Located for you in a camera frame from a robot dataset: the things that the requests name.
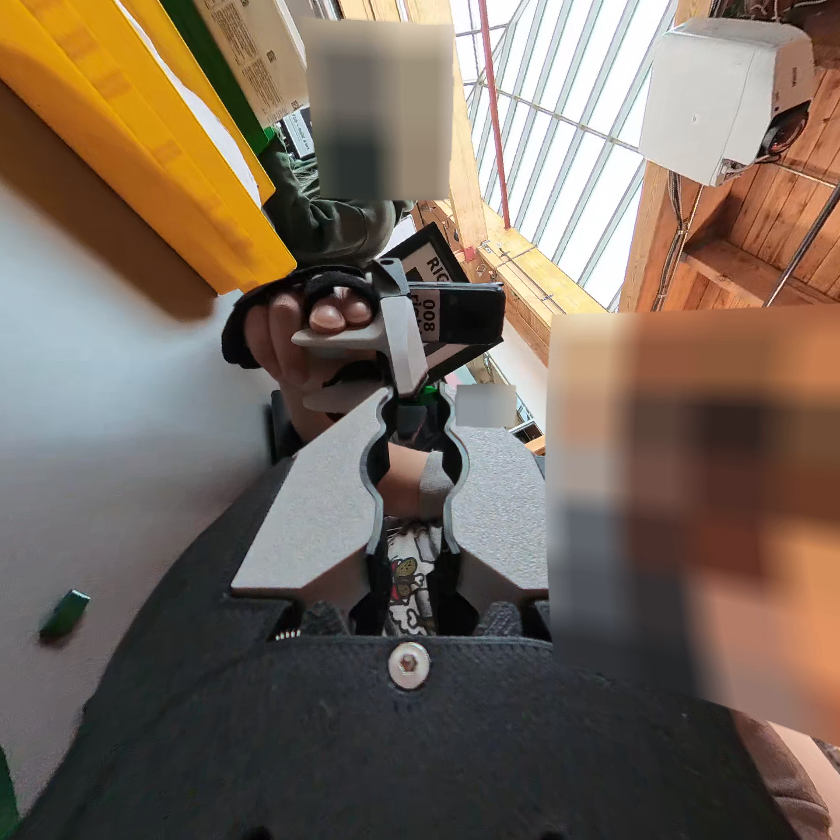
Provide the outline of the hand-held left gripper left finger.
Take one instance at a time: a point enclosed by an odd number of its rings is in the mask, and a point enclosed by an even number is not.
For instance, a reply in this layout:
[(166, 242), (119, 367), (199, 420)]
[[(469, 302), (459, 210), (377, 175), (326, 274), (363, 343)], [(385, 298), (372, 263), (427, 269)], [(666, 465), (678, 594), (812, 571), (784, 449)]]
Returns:
[(355, 607), (369, 593), (367, 557), (382, 535), (369, 457), (385, 436), (383, 385), (293, 459), (231, 582), (236, 596)]

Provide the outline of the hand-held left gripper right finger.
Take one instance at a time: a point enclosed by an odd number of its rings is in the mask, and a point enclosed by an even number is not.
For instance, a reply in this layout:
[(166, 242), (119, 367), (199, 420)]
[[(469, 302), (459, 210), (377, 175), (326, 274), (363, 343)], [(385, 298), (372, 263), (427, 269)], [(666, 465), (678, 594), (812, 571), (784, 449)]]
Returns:
[(533, 453), (503, 427), (460, 426), (455, 389), (439, 392), (449, 410), (447, 469), (459, 469), (444, 505), (444, 539), (458, 560), (457, 592), (483, 614), (491, 604), (522, 606), (549, 594), (545, 481)]

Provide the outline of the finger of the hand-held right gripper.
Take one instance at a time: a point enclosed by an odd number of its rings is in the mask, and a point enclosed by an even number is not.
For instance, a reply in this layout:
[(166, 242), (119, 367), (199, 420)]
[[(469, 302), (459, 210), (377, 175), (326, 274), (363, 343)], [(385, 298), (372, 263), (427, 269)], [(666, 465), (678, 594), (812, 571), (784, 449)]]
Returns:
[(413, 303), (409, 297), (384, 297), (380, 311), (384, 328), (384, 356), (396, 393), (411, 398), (426, 380), (428, 366)]

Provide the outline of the person's right forearm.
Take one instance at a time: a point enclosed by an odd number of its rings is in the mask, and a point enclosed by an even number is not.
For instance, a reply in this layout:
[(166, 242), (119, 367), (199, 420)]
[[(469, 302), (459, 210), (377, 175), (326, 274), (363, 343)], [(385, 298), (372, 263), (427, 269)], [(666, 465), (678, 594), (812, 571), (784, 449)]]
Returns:
[(441, 522), (454, 482), (444, 469), (444, 455), (388, 444), (390, 465), (376, 489), (388, 518), (399, 522)]

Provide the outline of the dark green lego brick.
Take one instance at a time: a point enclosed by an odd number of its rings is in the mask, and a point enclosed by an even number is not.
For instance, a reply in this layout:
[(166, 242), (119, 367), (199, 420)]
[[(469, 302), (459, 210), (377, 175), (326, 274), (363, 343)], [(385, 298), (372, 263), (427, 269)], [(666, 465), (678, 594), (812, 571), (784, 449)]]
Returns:
[(61, 596), (38, 629), (42, 644), (54, 644), (76, 630), (90, 603), (89, 594), (71, 589)]

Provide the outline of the person's right hand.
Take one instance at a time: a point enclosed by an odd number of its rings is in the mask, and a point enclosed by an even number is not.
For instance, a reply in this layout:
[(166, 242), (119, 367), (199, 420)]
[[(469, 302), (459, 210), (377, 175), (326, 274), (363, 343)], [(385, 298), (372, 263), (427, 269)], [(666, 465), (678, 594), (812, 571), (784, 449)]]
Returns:
[(323, 335), (362, 329), (372, 321), (373, 313), (367, 301), (343, 287), (314, 304), (308, 316), (304, 303), (299, 290), (286, 289), (267, 304), (252, 308), (245, 320), (245, 340), (259, 366), (278, 383), (290, 424), (306, 445), (331, 427), (333, 420), (312, 411), (305, 397), (322, 388), (350, 360), (313, 358), (292, 342), (293, 335), (304, 329)]

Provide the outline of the person's printed shirt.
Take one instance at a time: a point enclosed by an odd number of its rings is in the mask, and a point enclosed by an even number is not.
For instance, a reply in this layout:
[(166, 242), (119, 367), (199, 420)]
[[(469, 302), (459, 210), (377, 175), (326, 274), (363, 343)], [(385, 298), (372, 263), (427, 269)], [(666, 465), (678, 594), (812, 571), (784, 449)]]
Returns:
[(385, 521), (391, 574), (383, 634), (432, 636), (437, 632), (428, 579), (441, 550), (442, 529), (421, 521)]

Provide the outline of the red pipe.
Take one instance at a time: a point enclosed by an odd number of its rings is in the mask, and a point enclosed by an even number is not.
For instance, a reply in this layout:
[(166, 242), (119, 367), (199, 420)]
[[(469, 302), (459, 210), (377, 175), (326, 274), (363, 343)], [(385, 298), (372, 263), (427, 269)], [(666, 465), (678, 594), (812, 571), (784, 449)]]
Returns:
[(482, 47), (485, 57), (485, 78), (489, 97), (490, 123), (495, 146), (497, 183), (500, 189), (500, 209), (503, 226), (506, 230), (511, 228), (511, 220), (508, 203), (508, 184), (503, 160), (503, 142), (501, 139), (501, 126), (498, 113), (498, 91), (492, 58), (490, 43), (490, 27), (487, 1), (478, 1), (479, 6), (479, 31), (482, 37)]

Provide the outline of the green plastic bin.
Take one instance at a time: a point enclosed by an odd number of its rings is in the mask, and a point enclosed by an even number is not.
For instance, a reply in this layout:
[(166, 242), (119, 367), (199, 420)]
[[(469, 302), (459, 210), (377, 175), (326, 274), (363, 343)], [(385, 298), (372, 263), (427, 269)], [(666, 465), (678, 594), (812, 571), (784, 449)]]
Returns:
[(233, 71), (199, 14), (193, 1), (161, 1), (165, 12), (192, 52), (230, 117), (255, 155), (261, 154), (275, 136), (263, 129), (241, 90)]

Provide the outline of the cardboard box with label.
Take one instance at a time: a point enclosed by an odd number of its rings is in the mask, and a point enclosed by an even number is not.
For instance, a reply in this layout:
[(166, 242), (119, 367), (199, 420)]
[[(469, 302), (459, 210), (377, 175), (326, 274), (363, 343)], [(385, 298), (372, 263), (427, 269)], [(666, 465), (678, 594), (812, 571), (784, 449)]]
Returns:
[(284, 1), (195, 1), (259, 126), (309, 102), (305, 48)]

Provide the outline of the white ceiling projector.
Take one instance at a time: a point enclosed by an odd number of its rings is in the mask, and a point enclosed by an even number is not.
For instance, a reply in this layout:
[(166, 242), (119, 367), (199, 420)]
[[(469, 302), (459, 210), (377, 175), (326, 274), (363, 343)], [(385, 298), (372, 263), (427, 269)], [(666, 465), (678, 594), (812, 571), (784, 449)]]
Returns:
[(815, 90), (812, 41), (799, 28), (692, 18), (656, 42), (639, 152), (720, 186), (791, 147)]

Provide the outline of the yellow plastic bin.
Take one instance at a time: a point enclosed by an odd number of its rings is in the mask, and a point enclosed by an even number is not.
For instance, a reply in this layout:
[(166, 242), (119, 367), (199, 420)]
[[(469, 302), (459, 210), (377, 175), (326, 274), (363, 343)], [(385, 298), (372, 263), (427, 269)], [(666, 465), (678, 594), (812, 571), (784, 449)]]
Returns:
[(296, 267), (274, 192), (163, 2), (2, 2), (2, 81), (223, 295)]

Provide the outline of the metal rod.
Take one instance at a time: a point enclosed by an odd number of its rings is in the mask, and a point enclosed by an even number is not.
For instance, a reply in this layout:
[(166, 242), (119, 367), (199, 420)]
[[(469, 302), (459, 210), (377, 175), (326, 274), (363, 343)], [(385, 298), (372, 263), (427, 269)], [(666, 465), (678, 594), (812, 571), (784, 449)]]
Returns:
[(768, 308), (772, 306), (775, 303), (778, 296), (781, 294), (782, 290), (793, 278), (796, 269), (802, 262), (808, 250), (813, 246), (817, 236), (822, 231), (827, 219), (831, 216), (832, 212), (839, 204), (839, 191), (840, 185), (839, 183), (837, 183), (835, 184), (830, 196), (827, 198), (826, 203), (823, 205), (822, 210), (817, 215), (815, 221), (810, 226), (805, 236), (803, 237), (803, 240), (794, 252), (791, 260), (781, 272), (769, 297), (766, 301), (763, 302), (762, 308)]

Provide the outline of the person's brown sleeve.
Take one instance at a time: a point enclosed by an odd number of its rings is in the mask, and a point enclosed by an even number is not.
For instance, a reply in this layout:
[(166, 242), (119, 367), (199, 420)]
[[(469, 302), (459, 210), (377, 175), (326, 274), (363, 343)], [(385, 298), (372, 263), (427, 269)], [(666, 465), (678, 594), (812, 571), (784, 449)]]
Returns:
[(764, 720), (731, 710), (734, 727), (785, 821), (800, 839), (829, 839), (833, 819), (805, 767)]

